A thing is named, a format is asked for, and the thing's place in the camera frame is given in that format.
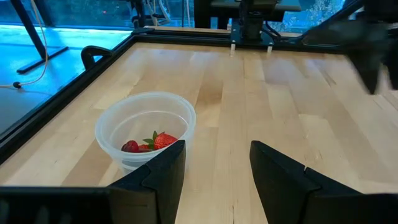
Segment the wooden table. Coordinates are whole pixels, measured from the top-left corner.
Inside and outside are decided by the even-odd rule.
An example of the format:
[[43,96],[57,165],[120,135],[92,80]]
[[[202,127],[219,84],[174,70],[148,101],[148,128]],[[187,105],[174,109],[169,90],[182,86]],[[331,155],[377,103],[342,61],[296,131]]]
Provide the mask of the wooden table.
[[362,192],[398,192],[398,93],[367,95],[342,55],[136,44],[0,168],[3,185],[106,186],[121,173],[94,125],[169,91],[197,112],[177,223],[265,223],[249,163],[260,140]]

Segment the plastic bowl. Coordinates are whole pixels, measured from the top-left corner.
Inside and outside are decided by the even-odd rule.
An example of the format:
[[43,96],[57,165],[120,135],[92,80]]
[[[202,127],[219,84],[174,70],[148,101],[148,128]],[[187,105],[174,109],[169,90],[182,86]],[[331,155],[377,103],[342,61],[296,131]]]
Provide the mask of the plastic bowl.
[[195,110],[186,99],[166,92],[148,92],[130,96],[109,107],[97,120],[95,138],[99,146],[128,174],[167,147],[131,153],[123,152],[122,146],[129,140],[145,144],[143,139],[152,138],[154,131],[166,132],[185,140],[187,169],[195,125]]

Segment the strawberry leaf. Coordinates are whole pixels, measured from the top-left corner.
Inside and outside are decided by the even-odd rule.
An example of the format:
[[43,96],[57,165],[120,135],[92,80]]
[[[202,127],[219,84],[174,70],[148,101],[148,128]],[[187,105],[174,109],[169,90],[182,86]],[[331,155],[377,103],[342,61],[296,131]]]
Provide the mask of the strawberry leaf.
[[154,131],[154,134],[152,135],[152,139],[155,141],[156,137],[157,137],[157,132]]
[[155,144],[153,139],[144,139],[143,141],[148,143],[148,144]]

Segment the wooden surface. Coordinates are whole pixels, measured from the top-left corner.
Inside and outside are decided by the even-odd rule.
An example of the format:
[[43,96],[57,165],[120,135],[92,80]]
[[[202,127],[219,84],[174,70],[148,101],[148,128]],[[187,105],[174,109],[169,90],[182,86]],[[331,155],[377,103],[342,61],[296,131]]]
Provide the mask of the wooden surface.
[[398,93],[367,95],[341,55],[135,44],[0,167],[3,185],[108,185],[99,115],[144,91],[197,112],[177,223],[265,223],[249,163],[260,140],[361,192],[398,192]]

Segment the bowl rim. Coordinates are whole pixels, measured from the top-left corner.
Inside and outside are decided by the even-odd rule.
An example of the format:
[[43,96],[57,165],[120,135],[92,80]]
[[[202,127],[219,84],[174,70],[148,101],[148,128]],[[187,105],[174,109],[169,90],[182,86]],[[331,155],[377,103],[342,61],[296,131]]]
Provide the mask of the bowl rim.
[[116,157],[118,159],[132,159],[136,162],[142,162],[142,161],[147,161],[150,158],[155,157],[162,151],[164,151],[167,147],[163,147],[162,149],[158,149],[156,151],[151,151],[151,152],[123,152],[120,149],[116,149],[110,143],[104,140],[102,136],[102,127],[104,124],[104,120],[110,115],[110,113],[114,110],[117,110],[121,105],[124,105],[127,102],[130,101],[135,101],[135,100],[141,100],[143,98],[152,98],[152,97],[166,97],[166,98],[171,98],[173,100],[178,101],[182,105],[186,107],[187,110],[189,110],[189,118],[188,121],[188,127],[185,130],[185,132],[181,135],[181,137],[178,138],[178,140],[184,140],[187,138],[187,135],[189,133],[192,133],[195,129],[196,126],[196,112],[193,106],[183,97],[173,94],[173,93],[167,93],[163,91],[150,91],[150,92],[144,92],[136,95],[129,96],[127,98],[124,98],[117,103],[111,105],[108,109],[106,109],[101,116],[98,118],[96,124],[95,124],[95,138],[99,144],[99,146],[107,152],[111,157]]

